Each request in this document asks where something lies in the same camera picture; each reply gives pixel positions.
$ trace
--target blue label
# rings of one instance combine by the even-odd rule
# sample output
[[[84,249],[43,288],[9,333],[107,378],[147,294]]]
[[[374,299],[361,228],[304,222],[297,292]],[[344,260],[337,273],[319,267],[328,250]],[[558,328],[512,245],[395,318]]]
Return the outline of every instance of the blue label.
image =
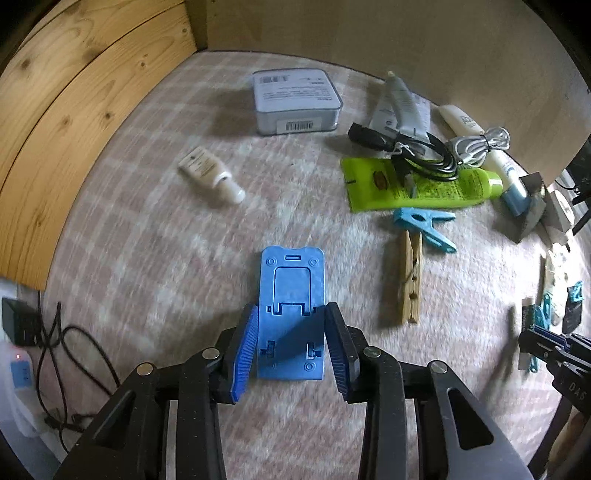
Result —
[[[33,376],[31,375],[29,362],[23,360],[12,362],[10,364],[10,371],[12,372],[14,388],[31,388],[33,386]]]

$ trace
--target lotion tube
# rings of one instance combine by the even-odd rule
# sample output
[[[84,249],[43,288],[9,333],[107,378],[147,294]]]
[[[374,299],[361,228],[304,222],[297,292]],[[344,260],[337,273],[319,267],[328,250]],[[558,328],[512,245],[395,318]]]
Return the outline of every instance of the lotion tube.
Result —
[[[197,147],[184,157],[178,167],[201,186],[217,191],[229,203],[240,203],[246,196],[222,160],[203,147]]]

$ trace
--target white tube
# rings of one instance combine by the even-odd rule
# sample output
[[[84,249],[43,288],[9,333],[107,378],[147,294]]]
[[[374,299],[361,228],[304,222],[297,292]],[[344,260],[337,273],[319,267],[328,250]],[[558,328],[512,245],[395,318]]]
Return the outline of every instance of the white tube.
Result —
[[[417,104],[402,78],[389,71],[386,77],[386,88],[398,122],[396,130],[407,137],[430,143],[427,131],[421,122]]]
[[[466,112],[455,105],[442,105],[439,113],[454,133],[458,136],[482,135],[484,130]],[[530,196],[525,189],[513,160],[503,151],[493,150],[486,155],[482,164],[484,170],[493,171],[503,181],[503,198],[513,215],[524,213],[529,204]]]
[[[228,167],[203,147],[197,147],[184,157],[178,167],[198,184],[216,190],[219,195],[230,203],[240,203],[246,193],[234,180]]]

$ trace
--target barcode label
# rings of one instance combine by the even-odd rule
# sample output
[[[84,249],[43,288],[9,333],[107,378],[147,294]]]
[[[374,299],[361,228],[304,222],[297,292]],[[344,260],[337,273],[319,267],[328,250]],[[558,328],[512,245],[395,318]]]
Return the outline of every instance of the barcode label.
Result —
[[[278,120],[277,133],[278,134],[293,134],[298,132],[317,132],[322,127],[322,119],[317,118],[301,118],[298,120]]]
[[[289,75],[276,75],[273,77],[261,77],[259,83],[274,83],[274,82],[286,82],[289,79]]]

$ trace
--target metal screw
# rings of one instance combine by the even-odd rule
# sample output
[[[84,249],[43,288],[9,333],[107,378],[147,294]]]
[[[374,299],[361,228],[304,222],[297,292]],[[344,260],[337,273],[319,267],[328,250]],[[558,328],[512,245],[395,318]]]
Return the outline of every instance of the metal screw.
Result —
[[[435,360],[431,363],[431,372],[433,372],[434,374],[447,373],[447,365],[444,364],[442,361]]]
[[[210,348],[206,348],[201,355],[205,360],[215,360],[220,356],[220,350],[211,346]]]
[[[138,373],[138,375],[145,377],[154,371],[154,367],[149,363],[139,364],[135,371]]]
[[[377,358],[382,355],[382,351],[376,346],[367,346],[363,349],[363,354],[369,358]]]

